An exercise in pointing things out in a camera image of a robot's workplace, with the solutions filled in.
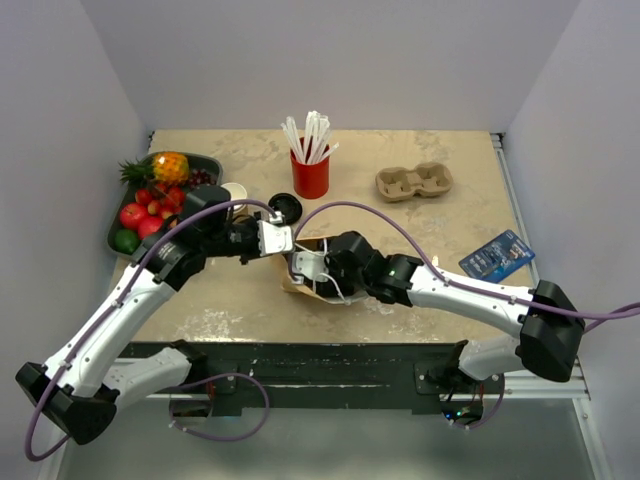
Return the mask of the brown pulp cup carrier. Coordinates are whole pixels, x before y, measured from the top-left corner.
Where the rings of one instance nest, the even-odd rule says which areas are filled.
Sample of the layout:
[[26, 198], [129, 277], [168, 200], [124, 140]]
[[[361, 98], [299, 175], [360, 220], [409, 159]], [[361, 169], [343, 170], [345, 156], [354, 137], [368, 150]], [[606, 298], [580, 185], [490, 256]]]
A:
[[385, 202], [397, 203], [414, 197], [440, 197], [451, 190], [453, 177], [445, 165], [426, 162], [413, 169], [382, 169], [375, 176], [375, 185]]

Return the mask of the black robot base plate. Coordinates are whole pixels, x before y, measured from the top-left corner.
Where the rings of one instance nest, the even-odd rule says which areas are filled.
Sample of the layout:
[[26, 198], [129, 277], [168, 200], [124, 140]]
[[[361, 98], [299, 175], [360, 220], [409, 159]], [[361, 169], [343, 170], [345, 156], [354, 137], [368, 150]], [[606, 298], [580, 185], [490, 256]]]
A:
[[453, 369], [457, 344], [190, 343], [196, 358], [189, 383], [166, 389], [179, 412], [239, 416], [246, 409], [408, 410], [475, 420], [482, 403], [503, 392], [492, 374], [465, 380]]

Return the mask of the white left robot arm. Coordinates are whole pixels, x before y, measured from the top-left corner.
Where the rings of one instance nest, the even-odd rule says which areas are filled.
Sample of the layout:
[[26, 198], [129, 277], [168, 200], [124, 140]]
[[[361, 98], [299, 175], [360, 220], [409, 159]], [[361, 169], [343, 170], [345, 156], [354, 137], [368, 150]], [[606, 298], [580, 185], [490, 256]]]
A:
[[114, 361], [141, 326], [208, 258], [237, 257], [242, 263], [266, 256], [267, 230], [277, 213], [257, 202], [259, 213], [236, 221], [236, 206], [220, 187], [188, 195], [175, 227], [162, 225], [133, 255], [114, 290], [75, 336], [43, 363], [25, 363], [16, 381], [35, 411], [27, 429], [31, 441], [46, 417], [78, 445], [94, 441], [117, 413], [165, 389], [196, 392], [209, 383], [205, 354], [186, 341], [116, 369]]

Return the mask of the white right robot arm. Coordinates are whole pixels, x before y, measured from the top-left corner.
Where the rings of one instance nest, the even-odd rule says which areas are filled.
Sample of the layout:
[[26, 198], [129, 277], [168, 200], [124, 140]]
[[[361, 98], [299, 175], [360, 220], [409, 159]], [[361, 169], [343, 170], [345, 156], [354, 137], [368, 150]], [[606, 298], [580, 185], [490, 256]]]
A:
[[557, 383], [572, 374], [585, 322], [556, 284], [533, 289], [475, 280], [439, 270], [404, 254], [383, 255], [359, 233], [320, 241], [323, 267], [311, 281], [328, 281], [322, 298], [373, 297], [383, 304], [431, 308], [502, 331], [486, 342], [462, 341], [443, 376], [459, 393], [493, 374], [527, 370]]

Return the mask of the brown paper takeout bag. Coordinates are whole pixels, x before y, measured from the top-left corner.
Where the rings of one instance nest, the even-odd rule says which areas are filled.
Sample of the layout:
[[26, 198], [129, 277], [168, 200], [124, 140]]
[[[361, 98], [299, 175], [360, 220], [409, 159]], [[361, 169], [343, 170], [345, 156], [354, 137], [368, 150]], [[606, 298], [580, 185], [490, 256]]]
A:
[[350, 306], [355, 304], [356, 302], [362, 301], [362, 300], [321, 300], [311, 292], [310, 282], [304, 282], [302, 284], [294, 284], [292, 281], [292, 278], [291, 278], [292, 255], [297, 251], [318, 252], [318, 253], [322, 253], [325, 256], [325, 261], [326, 261], [326, 257], [329, 253], [329, 246], [332, 240], [333, 240], [332, 236], [303, 238], [301, 240], [296, 241], [295, 250], [292, 253], [284, 254], [278, 258], [278, 260], [281, 262], [279, 268], [282, 271], [281, 287], [284, 291], [286, 291], [287, 293], [296, 293], [296, 294], [306, 295], [315, 300], [319, 300], [321, 302], [324, 302], [330, 305]]

